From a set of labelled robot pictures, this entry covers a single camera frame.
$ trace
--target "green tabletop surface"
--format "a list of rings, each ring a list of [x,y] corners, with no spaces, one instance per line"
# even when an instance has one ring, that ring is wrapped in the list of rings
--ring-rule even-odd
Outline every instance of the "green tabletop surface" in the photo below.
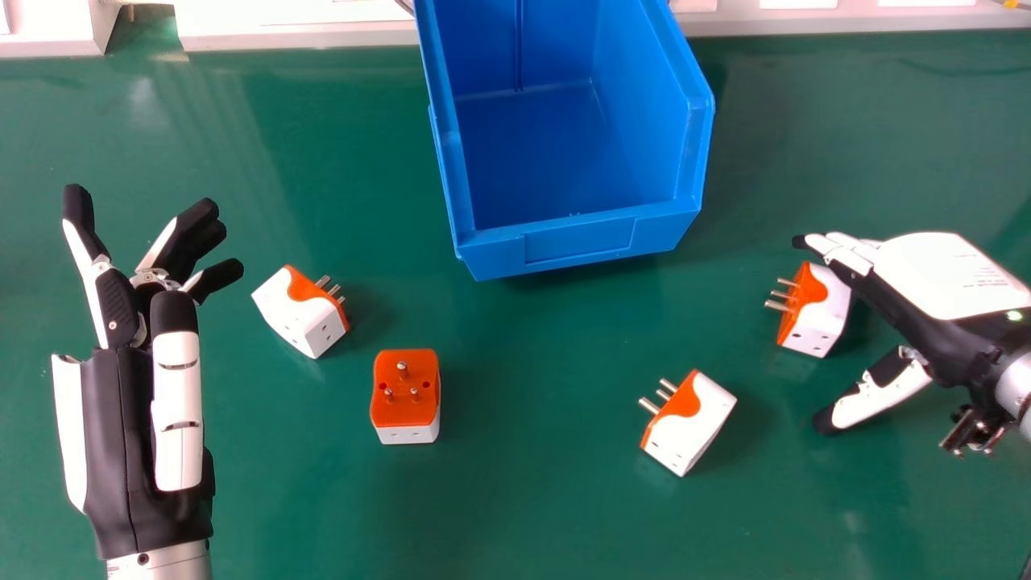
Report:
[[[955,230],[1031,277],[1031,34],[692,42],[717,95],[705,203],[668,253],[488,282],[455,258],[415,47],[0,63],[0,578],[101,578],[65,494],[52,353],[95,343],[59,226],[86,184],[115,265],[215,199],[244,278],[200,312],[226,579],[1016,579],[1031,446],[937,448],[959,390],[827,439],[812,413],[899,338],[857,308],[826,361],[762,308],[800,232]],[[250,294],[285,263],[343,286],[318,362]],[[381,446],[381,349],[441,362],[433,445]],[[738,398],[678,479],[636,401],[700,369]]]

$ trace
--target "robotic hand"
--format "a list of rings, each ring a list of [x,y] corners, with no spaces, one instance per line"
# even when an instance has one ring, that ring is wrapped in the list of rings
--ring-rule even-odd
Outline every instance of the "robotic hand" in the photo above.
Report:
[[[810,233],[793,244],[823,258],[908,343],[819,412],[817,431],[847,430],[935,382],[970,396],[940,443],[946,451],[991,454],[1010,428],[1031,440],[1031,293],[1023,282],[954,233],[887,241]]]
[[[210,199],[169,221],[132,278],[111,265],[81,185],[65,186],[61,225],[99,343],[89,361],[52,357],[68,498],[93,524],[107,578],[208,579],[214,463],[204,448],[195,305],[239,279],[243,265],[227,260],[190,276],[226,237]]]

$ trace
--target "blue plastic bin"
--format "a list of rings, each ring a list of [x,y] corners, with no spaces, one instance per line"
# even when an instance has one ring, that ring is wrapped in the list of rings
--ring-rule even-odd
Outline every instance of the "blue plastic bin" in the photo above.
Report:
[[[672,249],[712,92],[666,0],[417,0],[455,251],[489,279]]]

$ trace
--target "black and white robotic hand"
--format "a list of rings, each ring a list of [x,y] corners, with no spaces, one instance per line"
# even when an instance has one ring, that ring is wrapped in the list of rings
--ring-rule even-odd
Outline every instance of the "black and white robotic hand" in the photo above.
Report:
[[[68,498],[93,524],[107,578],[208,579],[214,464],[195,307],[243,265],[191,275],[226,237],[210,199],[173,217],[131,278],[111,264],[81,185],[65,186],[61,226],[98,341],[88,361],[52,357]]]
[[[1021,280],[955,233],[810,233],[793,244],[820,255],[907,343],[819,412],[819,432],[847,430],[933,382],[970,396],[940,444],[946,451],[991,454],[1010,429],[1031,440],[1031,292]]]

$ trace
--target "bin bottom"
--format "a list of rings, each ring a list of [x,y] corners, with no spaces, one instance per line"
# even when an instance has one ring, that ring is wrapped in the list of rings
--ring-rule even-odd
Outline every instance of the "bin bottom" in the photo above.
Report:
[[[455,104],[477,230],[642,202],[590,80]]]

